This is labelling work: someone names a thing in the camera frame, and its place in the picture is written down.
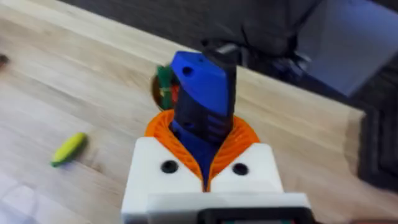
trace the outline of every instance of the yellow object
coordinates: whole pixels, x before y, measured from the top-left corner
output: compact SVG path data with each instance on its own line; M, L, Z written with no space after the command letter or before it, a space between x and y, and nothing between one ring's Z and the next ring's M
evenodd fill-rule
M55 152L51 165L57 167L71 161L87 144L87 135L77 133L66 140Z

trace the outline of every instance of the green object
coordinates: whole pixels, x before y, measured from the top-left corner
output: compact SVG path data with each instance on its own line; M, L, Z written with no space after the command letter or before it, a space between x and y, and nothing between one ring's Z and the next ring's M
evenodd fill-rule
M162 95L162 108L168 110L173 108L172 104L172 79L174 72L170 65L157 67L156 76L159 80L160 94Z
M55 152L51 166L58 167L70 162L87 146L88 138L85 133L77 133L66 140Z

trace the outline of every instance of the wooden tabletop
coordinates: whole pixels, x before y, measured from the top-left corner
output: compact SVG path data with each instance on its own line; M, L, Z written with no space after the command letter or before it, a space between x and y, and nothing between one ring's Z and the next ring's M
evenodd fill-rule
M119 223L132 150L159 110L157 64L190 50L54 0L0 0L0 223ZM238 68L236 114L274 149L286 191L316 218L398 217L398 196L355 175L363 113ZM49 161L83 131L90 146Z

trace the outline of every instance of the white base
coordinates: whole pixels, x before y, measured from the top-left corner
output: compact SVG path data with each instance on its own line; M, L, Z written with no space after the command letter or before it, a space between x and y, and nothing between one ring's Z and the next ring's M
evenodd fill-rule
M178 170L165 174L160 167L173 160ZM247 165L247 175L233 172L236 163ZM156 138L139 138L122 205L125 223L196 223L206 208L307 207L305 194L283 193L272 149L253 144L211 181L202 192L201 180Z

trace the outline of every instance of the wooden table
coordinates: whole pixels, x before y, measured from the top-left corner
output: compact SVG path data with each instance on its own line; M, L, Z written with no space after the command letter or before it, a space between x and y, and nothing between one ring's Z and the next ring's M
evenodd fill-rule
M119 223L134 142L159 112L150 80L176 50L189 49L54 0L0 0L0 223ZM353 174L361 111L238 68L236 114L320 221L398 217L397 195ZM89 148L52 168L78 131Z

